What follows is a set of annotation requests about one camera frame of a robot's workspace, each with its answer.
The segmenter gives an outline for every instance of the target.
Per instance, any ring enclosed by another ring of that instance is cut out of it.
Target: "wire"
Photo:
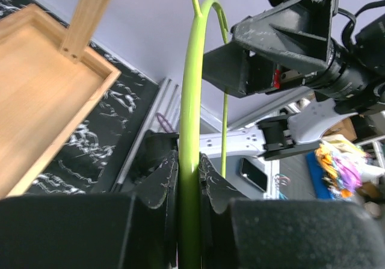
[[[357,18],[361,13],[365,12],[366,10],[370,10],[378,7],[385,7],[385,0],[375,1],[364,5],[359,11],[357,11],[357,13],[354,16]],[[341,36],[342,43],[350,52],[353,51],[353,41],[351,40],[351,35],[353,34],[354,28],[356,27],[356,22],[357,21],[354,21],[351,19],[342,31],[342,36]]]
[[[343,46],[347,50],[350,50],[353,47],[353,43],[351,41],[351,32],[353,31],[354,27],[356,26],[357,18],[355,17],[354,14],[352,14],[351,12],[349,12],[343,8],[338,8],[338,13],[343,15],[343,16],[346,16],[348,19],[350,19],[350,22],[348,22],[348,24],[345,26],[345,28],[343,29],[342,34],[341,34],[341,40],[342,40]],[[350,32],[350,30],[347,29],[348,25],[353,27],[351,32]]]
[[[228,94],[225,90],[223,94],[223,118],[222,118],[222,148],[221,148],[221,176],[226,178],[226,156],[227,156],[227,112],[228,112]]]
[[[288,198],[284,194],[282,194],[281,192],[279,192],[279,199],[280,200],[288,200]]]
[[[161,113],[156,113],[155,116],[156,116],[156,119],[158,120],[158,123],[161,125],[162,129],[165,132],[167,132],[167,133],[175,132],[174,129],[173,129],[173,126],[166,119],[165,116],[163,116]]]
[[[280,185],[287,186],[288,184],[291,183],[291,180],[289,177],[285,176],[284,174],[277,174],[274,176],[274,182],[276,183],[276,187],[279,188]]]

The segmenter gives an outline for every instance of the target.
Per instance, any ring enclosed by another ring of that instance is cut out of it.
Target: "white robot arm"
[[[314,150],[324,132],[357,113],[338,114],[335,101],[311,101],[299,114],[272,117],[257,126],[227,133],[227,156],[263,156],[280,159]],[[221,133],[200,136],[200,151],[210,158],[221,155]]]

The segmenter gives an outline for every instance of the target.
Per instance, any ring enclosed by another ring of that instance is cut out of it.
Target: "metal rod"
[[[374,141],[373,142],[373,149],[374,149],[375,157],[378,161],[378,165],[381,168],[385,169],[384,152],[383,152],[383,148],[382,148],[381,143],[379,141]]]
[[[382,141],[382,140],[385,140],[385,135],[381,135],[379,137],[371,138],[370,140],[361,141],[361,142],[357,143],[356,145],[364,146],[366,144],[373,143],[374,141]]]
[[[211,112],[209,112],[205,107],[200,107],[200,121],[206,125],[211,132],[221,132],[222,131],[222,121],[215,117]]]
[[[134,144],[132,145],[132,147],[131,147],[131,149],[130,149],[130,151],[129,151],[126,159],[125,159],[125,162],[123,163],[123,167],[120,169],[120,172],[119,172],[119,175],[117,178],[117,183],[115,183],[113,188],[112,188],[113,191],[116,189],[116,186],[118,184],[122,184],[125,181],[127,173],[129,171],[129,169],[131,168],[132,162],[134,161],[134,158],[138,152],[139,146],[143,140],[144,134],[149,129],[149,126],[151,125],[152,120],[155,117],[155,113],[159,109],[159,104],[163,100],[163,97],[165,95],[166,89],[168,88],[168,85],[169,85],[169,79],[163,80],[163,83],[161,84],[161,87],[158,91],[158,94],[155,97],[154,103],[153,103],[151,109],[149,110],[149,112],[147,113],[146,119],[144,120],[142,127],[140,128],[139,133],[138,133],[138,135],[134,141]]]

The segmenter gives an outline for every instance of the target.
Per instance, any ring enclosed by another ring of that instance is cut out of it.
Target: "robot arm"
[[[229,153],[239,149],[279,159],[308,152],[339,121],[385,110],[385,14],[356,35],[356,44],[351,39],[357,17],[385,7],[385,0],[367,4],[356,14],[339,8],[338,0],[269,1],[274,8],[237,23],[231,42],[205,54],[203,79],[235,97],[305,85],[315,91],[316,100],[299,114],[265,119],[258,129],[230,133]],[[342,32],[344,46],[330,37],[337,13],[351,19]],[[201,140],[201,151],[215,151],[211,145]]]
[[[311,101],[299,114],[271,117],[257,126],[227,133],[227,156],[263,156],[267,161],[317,149],[324,132],[357,113],[338,114],[335,101]],[[221,133],[200,137],[200,151],[210,158],[221,155]]]

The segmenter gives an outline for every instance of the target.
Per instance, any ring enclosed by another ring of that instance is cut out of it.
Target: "lime green tube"
[[[202,63],[206,26],[210,8],[217,12],[223,40],[227,40],[227,22],[217,0],[192,0],[192,23],[183,74],[179,136],[179,213],[178,267],[201,268],[199,213],[199,124],[202,92]]]
[[[223,116],[222,116],[222,165],[221,165],[221,175],[226,178],[226,153],[227,153],[227,111],[228,111],[228,98],[227,92],[225,91],[223,95]]]

